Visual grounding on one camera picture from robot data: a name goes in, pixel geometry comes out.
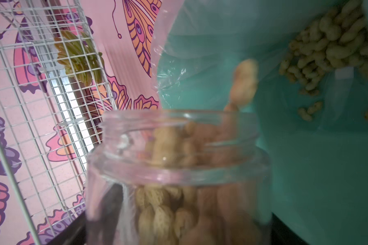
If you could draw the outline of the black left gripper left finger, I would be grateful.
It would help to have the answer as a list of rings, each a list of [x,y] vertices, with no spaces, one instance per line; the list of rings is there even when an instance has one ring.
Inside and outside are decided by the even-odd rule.
[[[86,215],[83,212],[64,231],[47,245],[85,245]]]

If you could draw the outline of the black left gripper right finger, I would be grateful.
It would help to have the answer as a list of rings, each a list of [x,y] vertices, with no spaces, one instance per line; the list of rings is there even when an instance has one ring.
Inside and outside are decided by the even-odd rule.
[[[272,218],[271,245],[308,245],[289,229],[274,213]]]

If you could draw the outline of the clear plastic bin liner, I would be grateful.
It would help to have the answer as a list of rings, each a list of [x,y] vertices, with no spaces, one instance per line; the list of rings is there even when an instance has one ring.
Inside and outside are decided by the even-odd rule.
[[[247,111],[264,129],[368,131],[368,80],[346,68],[325,76],[324,108],[304,122],[299,95],[277,70],[288,42],[342,1],[164,1],[152,43],[153,78],[169,109],[220,110],[228,100],[232,73],[245,59],[259,64],[260,85]]]

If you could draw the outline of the brown lid peanut jar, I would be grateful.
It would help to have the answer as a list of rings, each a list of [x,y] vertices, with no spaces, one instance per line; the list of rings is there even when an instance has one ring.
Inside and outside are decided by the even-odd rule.
[[[89,245],[268,245],[270,160],[252,113],[103,116],[88,157]]]

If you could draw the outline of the green object in basket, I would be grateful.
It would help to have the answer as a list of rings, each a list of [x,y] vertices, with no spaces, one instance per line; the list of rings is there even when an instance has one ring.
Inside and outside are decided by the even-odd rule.
[[[102,53],[94,49],[92,39],[86,33],[80,34],[77,36],[69,30],[62,30],[61,36],[54,38],[54,47],[58,51],[57,62],[64,66],[68,77],[84,86],[100,84],[104,82]]]

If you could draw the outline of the peanuts in bin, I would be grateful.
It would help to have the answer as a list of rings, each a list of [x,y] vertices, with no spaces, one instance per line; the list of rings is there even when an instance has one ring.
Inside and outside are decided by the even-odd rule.
[[[368,22],[362,1],[347,1],[313,20],[288,45],[279,74],[299,83],[299,93],[318,96],[322,79],[343,68],[368,79]]]

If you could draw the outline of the mint green trash bin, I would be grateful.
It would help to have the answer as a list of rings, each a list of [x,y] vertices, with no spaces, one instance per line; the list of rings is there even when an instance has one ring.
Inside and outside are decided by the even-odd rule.
[[[319,95],[297,109],[304,122],[323,110]],[[310,245],[368,245],[368,131],[260,124],[260,133],[273,160],[273,213]]]

